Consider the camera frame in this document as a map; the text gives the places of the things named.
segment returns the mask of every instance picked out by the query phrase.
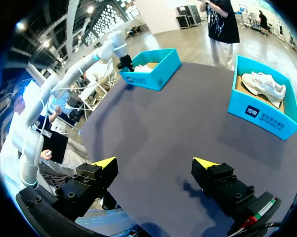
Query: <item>white wall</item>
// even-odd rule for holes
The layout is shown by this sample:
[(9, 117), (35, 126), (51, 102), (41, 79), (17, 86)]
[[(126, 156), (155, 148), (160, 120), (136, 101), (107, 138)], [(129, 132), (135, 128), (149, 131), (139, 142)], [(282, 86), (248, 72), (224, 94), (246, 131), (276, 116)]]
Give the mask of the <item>white wall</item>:
[(134, 4), (153, 34), (179, 30), (175, 9), (169, 0), (136, 0)]

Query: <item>dark gray table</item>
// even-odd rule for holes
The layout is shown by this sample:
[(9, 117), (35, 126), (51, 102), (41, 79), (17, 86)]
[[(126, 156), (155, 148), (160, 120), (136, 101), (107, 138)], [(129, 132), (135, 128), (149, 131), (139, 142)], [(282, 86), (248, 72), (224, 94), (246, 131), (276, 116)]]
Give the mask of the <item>dark gray table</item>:
[(192, 157), (226, 162), (238, 178), (282, 199), (297, 192), (297, 133), (282, 141), (227, 112), (233, 72), (184, 63), (161, 91), (120, 80), (82, 129), (89, 157), (116, 156), (109, 191), (155, 237), (226, 236), (233, 223), (191, 175)]

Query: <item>graphic t-shirt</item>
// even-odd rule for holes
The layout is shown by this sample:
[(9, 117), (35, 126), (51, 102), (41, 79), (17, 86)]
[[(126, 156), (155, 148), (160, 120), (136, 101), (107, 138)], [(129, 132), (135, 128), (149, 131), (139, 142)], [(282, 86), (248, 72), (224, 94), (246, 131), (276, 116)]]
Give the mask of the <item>graphic t-shirt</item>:
[(224, 18), (209, 6), (207, 7), (209, 18), (209, 37), (223, 43), (239, 43), (240, 39), (237, 22), (231, 1), (211, 0), (211, 2), (219, 6), (223, 11), (226, 11), (228, 13), (228, 17)]

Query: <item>blue box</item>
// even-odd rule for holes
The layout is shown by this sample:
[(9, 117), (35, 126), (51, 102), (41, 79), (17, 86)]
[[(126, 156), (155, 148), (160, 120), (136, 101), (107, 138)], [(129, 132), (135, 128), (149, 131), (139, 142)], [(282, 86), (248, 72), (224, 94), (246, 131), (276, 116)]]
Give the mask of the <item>blue box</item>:
[[(244, 93), (236, 89), (237, 77), (252, 72), (272, 75), (277, 83), (286, 86), (284, 113), (255, 98), (249, 92)], [(284, 141), (297, 131), (297, 100), (290, 80), (266, 65), (245, 57), (237, 57), (228, 112), (262, 127)]]
[(150, 73), (129, 72), (124, 68), (120, 71), (120, 75), (130, 85), (161, 90), (181, 66), (177, 51), (173, 48), (142, 52), (133, 59), (134, 67), (148, 63), (158, 63), (158, 65)]

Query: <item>robotic arm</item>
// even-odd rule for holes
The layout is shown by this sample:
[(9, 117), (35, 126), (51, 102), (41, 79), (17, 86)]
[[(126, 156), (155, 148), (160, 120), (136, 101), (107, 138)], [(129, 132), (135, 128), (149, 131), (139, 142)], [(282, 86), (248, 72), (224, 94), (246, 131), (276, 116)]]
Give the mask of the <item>robotic arm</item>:
[(13, 145), (23, 153), (19, 161), (20, 179), (25, 186), (35, 186), (37, 169), (42, 152), (44, 138), (31, 126), (37, 121), (45, 104), (52, 94), (60, 98), (79, 76), (99, 60), (108, 60), (116, 54), (121, 63), (118, 68), (128, 67), (133, 71), (132, 60), (127, 54), (127, 43), (121, 31), (113, 32), (100, 48), (74, 64), (62, 80), (57, 75), (51, 75), (41, 87), (41, 92), (31, 107), (26, 107), (20, 116), (20, 124), (12, 135)]

